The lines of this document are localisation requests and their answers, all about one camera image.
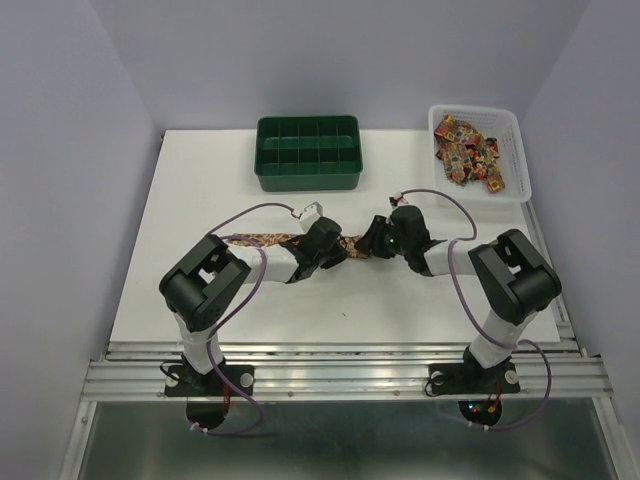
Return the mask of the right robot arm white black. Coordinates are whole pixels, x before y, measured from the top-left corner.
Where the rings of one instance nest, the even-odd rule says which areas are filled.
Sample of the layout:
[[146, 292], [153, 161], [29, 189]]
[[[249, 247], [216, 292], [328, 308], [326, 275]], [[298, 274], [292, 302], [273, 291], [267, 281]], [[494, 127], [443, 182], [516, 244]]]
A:
[[480, 282], [490, 310], [486, 320], [471, 320], [478, 336], [465, 349], [460, 363], [442, 368], [436, 386], [460, 384], [482, 390], [500, 379], [500, 372], [536, 315], [560, 295], [561, 281], [529, 239], [517, 229], [490, 243], [468, 250], [461, 241], [431, 236], [421, 210], [413, 205], [395, 208], [389, 217], [377, 215], [354, 248], [369, 257], [404, 258], [410, 270], [425, 276], [448, 275], [464, 312], [473, 318], [458, 277]]

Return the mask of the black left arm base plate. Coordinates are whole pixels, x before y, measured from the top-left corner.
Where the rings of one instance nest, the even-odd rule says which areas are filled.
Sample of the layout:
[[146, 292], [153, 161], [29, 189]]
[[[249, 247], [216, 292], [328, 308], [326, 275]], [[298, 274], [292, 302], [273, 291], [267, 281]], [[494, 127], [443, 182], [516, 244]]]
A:
[[[253, 365], [222, 363], [219, 369], [242, 392], [253, 394]], [[164, 395], [167, 397], [222, 397], [224, 393], [237, 396], [215, 371], [202, 375], [186, 361], [164, 362], [160, 365], [160, 371], [165, 376]]]

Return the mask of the paisley flamingo patterned tie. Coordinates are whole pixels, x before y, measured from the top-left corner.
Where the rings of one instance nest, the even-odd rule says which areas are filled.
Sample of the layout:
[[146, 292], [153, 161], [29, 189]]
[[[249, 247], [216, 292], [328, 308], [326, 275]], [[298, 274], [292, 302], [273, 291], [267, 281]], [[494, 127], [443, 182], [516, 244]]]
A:
[[[227, 239], [226, 242], [238, 246], [252, 246], [254, 243], [263, 247], [269, 247], [284, 242], [298, 243], [299, 235], [290, 233], [251, 233], [251, 234], [235, 234], [235, 239]], [[340, 236], [338, 243], [347, 252], [349, 259], [366, 260], [370, 256], [362, 253], [355, 248], [355, 244], [361, 239], [360, 235], [356, 236]]]

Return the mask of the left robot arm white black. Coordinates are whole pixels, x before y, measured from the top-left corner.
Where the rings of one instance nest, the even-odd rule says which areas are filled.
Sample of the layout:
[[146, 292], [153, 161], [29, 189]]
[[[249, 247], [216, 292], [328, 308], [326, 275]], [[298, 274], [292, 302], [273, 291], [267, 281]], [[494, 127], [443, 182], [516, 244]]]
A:
[[338, 223], [320, 216], [303, 234], [262, 248], [208, 234], [165, 274], [159, 291], [178, 322], [191, 386], [202, 394], [221, 386], [218, 323], [241, 287], [297, 283], [341, 263], [347, 258], [341, 233]]

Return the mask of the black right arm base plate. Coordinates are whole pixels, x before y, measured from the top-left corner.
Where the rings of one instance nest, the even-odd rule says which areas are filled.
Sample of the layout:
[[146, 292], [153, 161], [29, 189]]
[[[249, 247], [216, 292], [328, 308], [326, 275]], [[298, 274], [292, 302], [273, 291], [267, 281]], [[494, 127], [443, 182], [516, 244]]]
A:
[[425, 394], [429, 397], [458, 395], [465, 398], [521, 391], [515, 365], [503, 363], [483, 369], [467, 363], [441, 363], [429, 367]]

